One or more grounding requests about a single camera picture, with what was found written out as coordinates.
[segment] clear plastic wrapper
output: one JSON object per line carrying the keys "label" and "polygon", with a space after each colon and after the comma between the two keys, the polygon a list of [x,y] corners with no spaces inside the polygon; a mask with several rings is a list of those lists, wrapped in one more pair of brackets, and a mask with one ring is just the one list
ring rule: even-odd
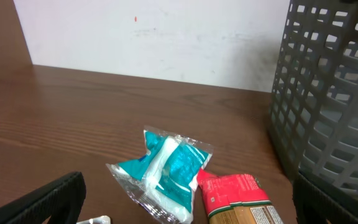
{"label": "clear plastic wrapper", "polygon": [[144,136],[145,156],[107,167],[128,196],[160,223],[191,223],[197,175],[213,146],[148,126]]}

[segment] wooden table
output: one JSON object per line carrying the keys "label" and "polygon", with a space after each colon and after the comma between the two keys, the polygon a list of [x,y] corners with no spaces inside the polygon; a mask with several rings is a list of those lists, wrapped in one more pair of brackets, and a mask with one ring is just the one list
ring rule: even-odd
{"label": "wooden table", "polygon": [[[269,101],[268,93],[36,65],[0,74],[0,206],[78,170],[87,188],[80,220],[156,223],[105,166],[143,156],[151,125],[214,145],[207,171],[255,175],[283,221],[296,223],[267,134]],[[194,214],[194,223],[208,222],[201,190]]]}

